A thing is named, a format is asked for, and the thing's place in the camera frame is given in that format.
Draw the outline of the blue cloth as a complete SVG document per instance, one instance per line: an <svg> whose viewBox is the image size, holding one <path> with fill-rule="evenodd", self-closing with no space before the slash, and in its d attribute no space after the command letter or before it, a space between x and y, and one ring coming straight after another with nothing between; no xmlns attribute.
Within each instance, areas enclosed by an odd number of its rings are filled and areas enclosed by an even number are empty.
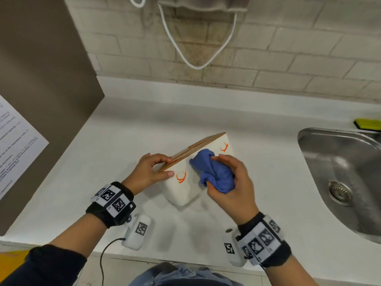
<svg viewBox="0 0 381 286"><path fill-rule="evenodd" d="M212 159L215 154L209 149L200 150L189 160L190 166L200 175L200 184L207 187L207 182L219 192L226 194L235 188L235 175L231 168Z"/></svg>

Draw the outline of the person's right hand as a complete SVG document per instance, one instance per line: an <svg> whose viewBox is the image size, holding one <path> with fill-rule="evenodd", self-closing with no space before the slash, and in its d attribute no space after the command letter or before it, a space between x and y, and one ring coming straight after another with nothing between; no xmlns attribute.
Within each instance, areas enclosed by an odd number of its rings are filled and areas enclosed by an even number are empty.
<svg viewBox="0 0 381 286"><path fill-rule="evenodd" d="M243 225L259 213L255 202L254 184L244 163L231 155L219 154L212 157L233 171L235 188L226 193L227 202L216 202L236 225Z"/></svg>

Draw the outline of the stainless steel sink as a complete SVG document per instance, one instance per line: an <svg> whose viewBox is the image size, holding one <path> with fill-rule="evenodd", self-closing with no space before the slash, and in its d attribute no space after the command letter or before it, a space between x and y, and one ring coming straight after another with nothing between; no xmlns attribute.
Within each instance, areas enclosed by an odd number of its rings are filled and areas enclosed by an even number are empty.
<svg viewBox="0 0 381 286"><path fill-rule="evenodd" d="M381 244L381 134L307 128L297 140L330 212L357 235ZM350 188L351 206L331 199L330 180Z"/></svg>

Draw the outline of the yellow object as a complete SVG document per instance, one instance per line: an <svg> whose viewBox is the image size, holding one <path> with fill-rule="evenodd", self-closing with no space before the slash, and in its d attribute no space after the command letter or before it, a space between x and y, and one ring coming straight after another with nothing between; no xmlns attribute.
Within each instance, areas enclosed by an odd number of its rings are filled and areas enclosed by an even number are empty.
<svg viewBox="0 0 381 286"><path fill-rule="evenodd" d="M0 282L24 263L29 252L30 249L0 252Z"/></svg>

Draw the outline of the yellow-green sponge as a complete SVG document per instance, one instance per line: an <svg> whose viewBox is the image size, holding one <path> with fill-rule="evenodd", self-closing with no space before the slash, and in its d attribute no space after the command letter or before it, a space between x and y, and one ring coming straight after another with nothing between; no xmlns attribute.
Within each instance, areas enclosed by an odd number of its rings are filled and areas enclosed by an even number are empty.
<svg viewBox="0 0 381 286"><path fill-rule="evenodd" d="M357 118L354 125L361 130L381 132L381 120Z"/></svg>

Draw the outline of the person's blue jeans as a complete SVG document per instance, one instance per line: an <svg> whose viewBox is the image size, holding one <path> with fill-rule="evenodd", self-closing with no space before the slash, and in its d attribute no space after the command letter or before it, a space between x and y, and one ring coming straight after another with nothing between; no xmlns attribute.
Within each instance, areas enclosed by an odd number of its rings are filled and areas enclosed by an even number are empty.
<svg viewBox="0 0 381 286"><path fill-rule="evenodd" d="M128 286L244 286L207 267L162 262L138 275Z"/></svg>

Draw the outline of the brown cabinet panel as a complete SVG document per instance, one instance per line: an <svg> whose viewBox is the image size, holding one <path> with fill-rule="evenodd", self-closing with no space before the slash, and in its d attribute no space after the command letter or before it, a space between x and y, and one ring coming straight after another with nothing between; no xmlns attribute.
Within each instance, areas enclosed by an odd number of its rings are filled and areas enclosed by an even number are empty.
<svg viewBox="0 0 381 286"><path fill-rule="evenodd" d="M64 0L0 0L0 96L49 143L0 200L5 236L104 98Z"/></svg>

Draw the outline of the white printed paper sheet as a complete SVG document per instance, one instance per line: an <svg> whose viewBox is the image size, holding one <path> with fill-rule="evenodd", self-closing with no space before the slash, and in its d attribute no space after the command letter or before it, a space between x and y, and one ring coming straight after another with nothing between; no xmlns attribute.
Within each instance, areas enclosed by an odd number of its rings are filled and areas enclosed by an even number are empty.
<svg viewBox="0 0 381 286"><path fill-rule="evenodd" d="M49 142L0 96L0 201Z"/></svg>

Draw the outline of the person's right forearm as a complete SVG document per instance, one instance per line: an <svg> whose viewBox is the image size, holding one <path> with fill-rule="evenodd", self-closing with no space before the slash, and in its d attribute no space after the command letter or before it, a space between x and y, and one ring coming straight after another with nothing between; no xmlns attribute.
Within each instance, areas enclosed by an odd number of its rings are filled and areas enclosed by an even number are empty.
<svg viewBox="0 0 381 286"><path fill-rule="evenodd" d="M265 273L272 286L319 286L293 255L281 266L266 268Z"/></svg>

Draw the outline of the person's left hand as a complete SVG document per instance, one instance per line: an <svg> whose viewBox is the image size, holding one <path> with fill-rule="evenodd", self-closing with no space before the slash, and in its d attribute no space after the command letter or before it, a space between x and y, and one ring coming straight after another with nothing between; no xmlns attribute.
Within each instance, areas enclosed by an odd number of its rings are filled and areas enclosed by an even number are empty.
<svg viewBox="0 0 381 286"><path fill-rule="evenodd" d="M127 187L136 196L153 184L165 181L153 180L154 172L156 172L153 170L153 167L160 163L171 163L172 160L171 157L164 154L147 153L141 157L132 173L122 181L122 185Z"/></svg>

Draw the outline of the metal sink drain strainer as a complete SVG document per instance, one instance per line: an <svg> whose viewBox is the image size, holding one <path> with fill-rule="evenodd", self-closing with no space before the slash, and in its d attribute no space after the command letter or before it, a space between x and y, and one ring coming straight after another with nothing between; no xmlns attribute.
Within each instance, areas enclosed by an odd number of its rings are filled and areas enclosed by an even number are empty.
<svg viewBox="0 0 381 286"><path fill-rule="evenodd" d="M332 200L342 206L351 206L353 202L353 193L345 184L330 180L328 182L328 193Z"/></svg>

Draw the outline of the person's left forearm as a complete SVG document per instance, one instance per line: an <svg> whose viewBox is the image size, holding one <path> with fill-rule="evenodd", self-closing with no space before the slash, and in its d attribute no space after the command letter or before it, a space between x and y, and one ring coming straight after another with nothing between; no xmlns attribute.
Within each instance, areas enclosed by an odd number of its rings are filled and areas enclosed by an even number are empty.
<svg viewBox="0 0 381 286"><path fill-rule="evenodd" d="M106 202L94 201L85 215L46 245L30 250L0 286L73 286L107 229L120 226L136 208L134 194L119 182Z"/></svg>

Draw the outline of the white toaster with wooden top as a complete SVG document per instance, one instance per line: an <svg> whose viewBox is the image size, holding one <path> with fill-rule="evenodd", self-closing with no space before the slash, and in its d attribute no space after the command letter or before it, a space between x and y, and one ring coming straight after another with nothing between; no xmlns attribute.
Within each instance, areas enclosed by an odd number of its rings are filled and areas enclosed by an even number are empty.
<svg viewBox="0 0 381 286"><path fill-rule="evenodd" d="M171 156L171 163L160 163L154 166L154 171L173 171L174 176L159 182L159 188L164 197L178 207L183 207L196 199L205 188L200 182L201 172L194 169L189 161L203 149L218 154L233 155L233 149L226 132L214 134L199 140L182 151Z"/></svg>

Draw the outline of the grey wall appliance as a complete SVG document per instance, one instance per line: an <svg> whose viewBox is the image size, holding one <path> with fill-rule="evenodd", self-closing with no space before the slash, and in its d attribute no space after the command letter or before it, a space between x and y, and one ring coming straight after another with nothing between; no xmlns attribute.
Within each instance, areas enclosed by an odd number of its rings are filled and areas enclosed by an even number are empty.
<svg viewBox="0 0 381 286"><path fill-rule="evenodd" d="M252 0L156 0L156 2L164 7L186 8L198 12L244 13Z"/></svg>

